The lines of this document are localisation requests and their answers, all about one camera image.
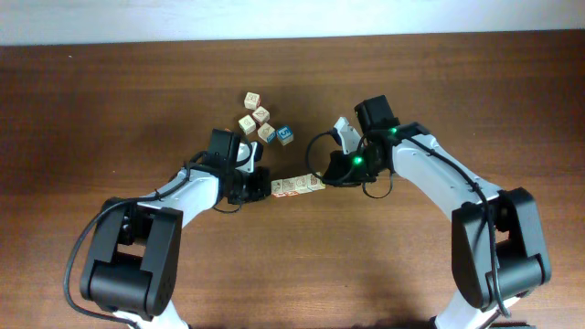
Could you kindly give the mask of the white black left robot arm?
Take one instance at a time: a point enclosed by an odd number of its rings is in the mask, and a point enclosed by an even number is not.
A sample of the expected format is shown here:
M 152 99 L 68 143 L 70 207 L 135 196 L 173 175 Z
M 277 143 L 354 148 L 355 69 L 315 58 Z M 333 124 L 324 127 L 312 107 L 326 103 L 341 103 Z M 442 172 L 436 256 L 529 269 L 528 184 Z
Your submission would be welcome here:
M 270 172 L 257 166 L 263 146 L 237 133 L 213 130 L 195 154 L 147 196 L 112 197 L 82 231 L 91 243 L 80 295 L 97 318 L 130 328 L 186 328 L 172 303 L 183 228 L 226 200 L 238 212 L 270 192 Z

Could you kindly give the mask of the wooden block blue number 5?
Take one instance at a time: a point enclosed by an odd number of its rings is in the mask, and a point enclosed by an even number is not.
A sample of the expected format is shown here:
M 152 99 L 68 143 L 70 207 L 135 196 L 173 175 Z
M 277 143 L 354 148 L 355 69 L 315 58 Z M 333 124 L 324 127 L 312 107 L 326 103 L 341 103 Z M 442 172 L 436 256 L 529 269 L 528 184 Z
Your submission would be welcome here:
M 277 138 L 282 146 L 294 140 L 293 131 L 288 125 L 284 125 L 276 131 Z

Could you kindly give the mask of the wooden block red letter E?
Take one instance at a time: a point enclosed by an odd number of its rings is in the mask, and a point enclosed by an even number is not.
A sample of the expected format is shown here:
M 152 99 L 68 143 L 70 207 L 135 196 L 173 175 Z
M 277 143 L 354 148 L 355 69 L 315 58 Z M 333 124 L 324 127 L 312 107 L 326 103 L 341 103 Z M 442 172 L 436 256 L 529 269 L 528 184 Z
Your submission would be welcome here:
M 287 191 L 284 187 L 284 180 L 278 179 L 271 182 L 271 192 L 276 197 L 287 196 Z

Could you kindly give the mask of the plain wooden picture block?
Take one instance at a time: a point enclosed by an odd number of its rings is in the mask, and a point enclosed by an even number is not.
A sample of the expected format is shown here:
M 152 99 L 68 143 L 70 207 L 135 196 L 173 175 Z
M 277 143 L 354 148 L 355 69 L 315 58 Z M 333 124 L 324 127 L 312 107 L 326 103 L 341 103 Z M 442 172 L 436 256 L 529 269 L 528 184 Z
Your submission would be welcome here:
M 244 107 L 255 111 L 261 106 L 261 96 L 258 93 L 248 91 L 243 101 Z

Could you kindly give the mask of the wooden block back red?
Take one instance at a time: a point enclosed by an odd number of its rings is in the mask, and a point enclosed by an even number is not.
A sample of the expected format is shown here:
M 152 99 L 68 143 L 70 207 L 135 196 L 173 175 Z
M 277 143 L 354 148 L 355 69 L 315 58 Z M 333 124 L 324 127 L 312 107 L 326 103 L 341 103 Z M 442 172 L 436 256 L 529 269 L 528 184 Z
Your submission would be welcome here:
M 257 123 L 250 115 L 245 115 L 241 119 L 238 120 L 238 124 L 240 129 L 246 134 L 249 135 L 256 130 Z

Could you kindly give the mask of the wooden block red edge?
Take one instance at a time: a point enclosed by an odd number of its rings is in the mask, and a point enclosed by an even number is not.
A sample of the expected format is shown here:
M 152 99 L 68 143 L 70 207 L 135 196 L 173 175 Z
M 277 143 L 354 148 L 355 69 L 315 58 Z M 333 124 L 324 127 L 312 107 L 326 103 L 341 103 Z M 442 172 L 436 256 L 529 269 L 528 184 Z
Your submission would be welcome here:
M 271 115 L 267 109 L 265 109 L 262 106 L 259 106 L 256 110 L 252 112 L 251 117 L 259 126 L 262 126 L 270 119 Z

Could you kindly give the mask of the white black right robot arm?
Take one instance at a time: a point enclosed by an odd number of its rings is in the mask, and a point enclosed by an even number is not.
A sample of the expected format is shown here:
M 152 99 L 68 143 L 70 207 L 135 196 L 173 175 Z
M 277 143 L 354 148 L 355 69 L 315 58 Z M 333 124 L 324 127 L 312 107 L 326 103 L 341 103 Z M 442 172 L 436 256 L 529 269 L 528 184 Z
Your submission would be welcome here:
M 365 186 L 388 171 L 415 185 L 450 220 L 457 287 L 431 328 L 489 328 L 552 276 L 537 202 L 523 187 L 505 190 L 448 154 L 418 122 L 401 123 L 385 96 L 355 107 L 357 128 L 341 117 L 328 131 L 339 145 L 319 179 Z

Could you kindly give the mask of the wooden block teal side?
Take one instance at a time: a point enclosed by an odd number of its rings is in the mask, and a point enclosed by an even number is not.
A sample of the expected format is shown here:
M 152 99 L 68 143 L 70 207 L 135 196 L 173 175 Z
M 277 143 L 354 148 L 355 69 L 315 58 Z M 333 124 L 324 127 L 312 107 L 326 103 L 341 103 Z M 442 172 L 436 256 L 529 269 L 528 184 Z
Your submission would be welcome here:
M 258 129 L 258 136 L 265 142 L 271 143 L 276 137 L 275 129 L 267 122 Z

